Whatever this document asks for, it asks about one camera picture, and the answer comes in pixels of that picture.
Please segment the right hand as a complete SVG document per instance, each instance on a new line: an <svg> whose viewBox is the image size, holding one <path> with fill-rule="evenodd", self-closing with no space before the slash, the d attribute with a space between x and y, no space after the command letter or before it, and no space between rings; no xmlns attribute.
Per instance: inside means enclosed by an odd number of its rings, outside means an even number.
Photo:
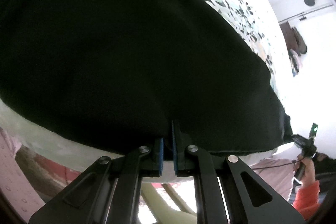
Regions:
<svg viewBox="0 0 336 224"><path fill-rule="evenodd" d="M297 162L294 164L294 171L297 172L300 164L305 166L304 174L300 180L301 188L307 188L316 182L315 179L315 166L312 159L303 157L301 154L297 156Z"/></svg>

